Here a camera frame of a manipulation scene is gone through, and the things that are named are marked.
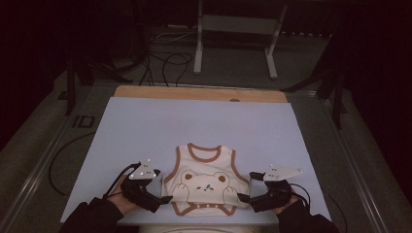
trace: white sleeveless garment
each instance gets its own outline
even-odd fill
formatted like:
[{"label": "white sleeveless garment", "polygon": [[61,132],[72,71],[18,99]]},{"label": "white sleeveless garment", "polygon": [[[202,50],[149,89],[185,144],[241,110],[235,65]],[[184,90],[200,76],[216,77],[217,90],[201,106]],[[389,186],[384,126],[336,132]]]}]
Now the white sleeveless garment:
[{"label": "white sleeveless garment", "polygon": [[237,193],[249,194],[249,180],[234,165],[235,150],[187,144],[176,148],[173,172],[163,178],[162,196],[171,200],[178,216],[231,216],[249,206]]}]

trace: hand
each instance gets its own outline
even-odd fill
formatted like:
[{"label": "hand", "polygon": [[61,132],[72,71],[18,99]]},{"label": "hand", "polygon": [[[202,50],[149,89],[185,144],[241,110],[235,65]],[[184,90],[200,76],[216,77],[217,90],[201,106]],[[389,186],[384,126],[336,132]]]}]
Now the hand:
[{"label": "hand", "polygon": [[295,195],[292,195],[291,200],[289,201],[288,204],[286,204],[286,205],[283,206],[283,207],[275,208],[275,209],[273,209],[272,211],[273,211],[273,213],[275,213],[275,215],[277,216],[277,215],[279,215],[282,211],[284,211],[287,207],[289,207],[291,204],[295,203],[295,202],[298,201],[298,200],[299,200],[298,197],[296,197]]},{"label": "hand", "polygon": [[115,204],[116,207],[121,211],[121,213],[125,216],[127,213],[137,210],[139,208],[138,205],[129,202],[123,195],[121,194],[121,187],[120,185],[123,183],[124,179],[127,175],[123,175],[120,179],[118,184],[116,185],[115,189],[110,193],[109,197],[107,198],[108,201]]}]

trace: floor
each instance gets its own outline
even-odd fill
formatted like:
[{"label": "floor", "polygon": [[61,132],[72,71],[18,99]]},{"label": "floor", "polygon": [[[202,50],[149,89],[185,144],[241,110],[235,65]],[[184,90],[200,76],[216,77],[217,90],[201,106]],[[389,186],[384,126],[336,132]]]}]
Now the floor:
[{"label": "floor", "polygon": [[[262,43],[239,42],[232,37],[226,38],[230,44],[206,40],[202,73],[194,75],[193,62],[188,67],[186,63],[189,55],[194,56],[195,37],[189,33],[181,40],[175,38],[162,37],[164,43],[153,43],[148,72],[152,77],[143,79],[143,85],[165,85],[167,80],[169,85],[179,87],[278,90],[310,77],[327,44],[321,38],[281,35],[274,53],[279,78],[273,81],[268,78]],[[168,58],[174,53],[180,55]],[[166,64],[165,59],[180,65]],[[116,62],[121,66],[128,61]],[[142,65],[123,76],[138,84],[145,71]],[[65,73],[61,74],[54,91],[1,151],[1,232],[58,230],[68,195],[92,141],[90,133],[97,129],[109,98],[120,85],[98,72],[93,75],[93,86],[77,83],[77,105],[72,115],[66,116],[66,102],[57,100],[65,90]],[[330,119],[329,102],[314,95],[318,85],[313,83],[287,93],[287,97],[319,183],[326,191],[332,221],[341,232],[409,232],[412,209],[351,101],[350,91],[344,92],[339,130]],[[76,116],[94,117],[95,122],[80,126],[75,123]],[[269,230],[276,232],[276,227],[270,226]]]}]

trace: white surface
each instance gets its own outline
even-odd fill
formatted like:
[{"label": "white surface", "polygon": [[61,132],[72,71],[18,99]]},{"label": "white surface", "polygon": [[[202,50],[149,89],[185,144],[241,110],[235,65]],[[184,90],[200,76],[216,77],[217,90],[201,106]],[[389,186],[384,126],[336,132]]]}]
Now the white surface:
[{"label": "white surface", "polygon": [[[236,150],[235,164],[242,176],[266,171],[270,164],[301,168],[288,179],[311,195],[312,214],[330,219],[309,154],[290,104],[113,97],[109,101],[61,221],[81,202],[101,197],[129,164],[150,159],[160,176],[148,186],[160,195],[162,175],[175,164],[176,147],[194,143]],[[305,196],[299,188],[296,192]],[[251,182],[251,196],[266,192],[262,182]],[[127,224],[273,224],[275,215],[255,213],[250,207],[233,216],[176,216],[171,205],[155,214],[138,210],[122,221]]]}]

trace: metal frame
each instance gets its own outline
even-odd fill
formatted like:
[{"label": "metal frame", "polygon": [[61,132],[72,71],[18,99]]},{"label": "metal frame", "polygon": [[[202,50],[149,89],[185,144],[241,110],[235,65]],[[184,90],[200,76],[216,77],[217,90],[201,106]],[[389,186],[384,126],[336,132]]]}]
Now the metal frame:
[{"label": "metal frame", "polygon": [[203,15],[203,0],[199,0],[197,17],[197,45],[196,54],[194,56],[193,73],[195,75],[199,75],[202,70],[203,30],[269,34],[272,35],[272,42],[270,46],[264,50],[264,55],[266,57],[269,78],[276,80],[278,78],[278,73],[273,60],[273,51],[275,50],[275,46],[281,32],[282,23],[285,18],[287,8],[287,5],[283,6],[277,19],[222,17]]}]

